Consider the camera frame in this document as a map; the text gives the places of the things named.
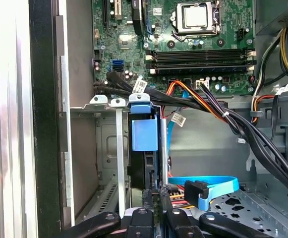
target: orange wire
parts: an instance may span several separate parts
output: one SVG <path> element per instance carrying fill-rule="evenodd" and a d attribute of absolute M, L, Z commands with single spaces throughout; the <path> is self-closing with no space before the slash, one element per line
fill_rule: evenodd
<path fill-rule="evenodd" d="M 255 99 L 255 102 L 254 102 L 254 111 L 256 112 L 257 109 L 258 109 L 258 103 L 263 100 L 263 99 L 271 99 L 271 98 L 274 98 L 273 95 L 264 95 L 264 96 L 260 96 L 258 98 Z M 258 118 L 254 118 L 253 119 L 253 123 L 257 122 L 258 121 Z"/>

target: pci slot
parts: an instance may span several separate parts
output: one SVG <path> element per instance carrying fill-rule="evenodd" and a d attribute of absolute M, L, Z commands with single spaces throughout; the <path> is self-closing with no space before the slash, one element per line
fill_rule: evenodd
<path fill-rule="evenodd" d="M 102 9 L 103 25 L 106 30 L 109 26 L 109 4 L 108 0 L 103 0 L 103 9 Z"/>
<path fill-rule="evenodd" d="M 122 20 L 122 3 L 121 0 L 115 0 L 115 19 Z"/>

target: side panel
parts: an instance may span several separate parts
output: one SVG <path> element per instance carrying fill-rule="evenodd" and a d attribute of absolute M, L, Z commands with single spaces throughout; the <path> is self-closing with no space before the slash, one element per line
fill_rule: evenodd
<path fill-rule="evenodd" d="M 28 1 L 0 0 L 0 238 L 38 237 L 30 62 Z"/>

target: black connector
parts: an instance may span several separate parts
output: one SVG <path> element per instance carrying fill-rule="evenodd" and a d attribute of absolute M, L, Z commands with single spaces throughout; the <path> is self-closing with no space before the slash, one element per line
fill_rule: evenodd
<path fill-rule="evenodd" d="M 184 200 L 195 207 L 199 207 L 200 198 L 207 199 L 209 196 L 209 188 L 206 182 L 186 181 L 184 183 Z"/>

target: blue plastic latch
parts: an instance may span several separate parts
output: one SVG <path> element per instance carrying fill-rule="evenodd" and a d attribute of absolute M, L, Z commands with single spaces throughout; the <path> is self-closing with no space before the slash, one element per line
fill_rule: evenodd
<path fill-rule="evenodd" d="M 133 151 L 157 151 L 157 117 L 154 119 L 132 120 Z"/>
<path fill-rule="evenodd" d="M 144 114 L 150 113 L 150 103 L 133 103 L 130 106 L 130 113 L 131 114 Z"/>

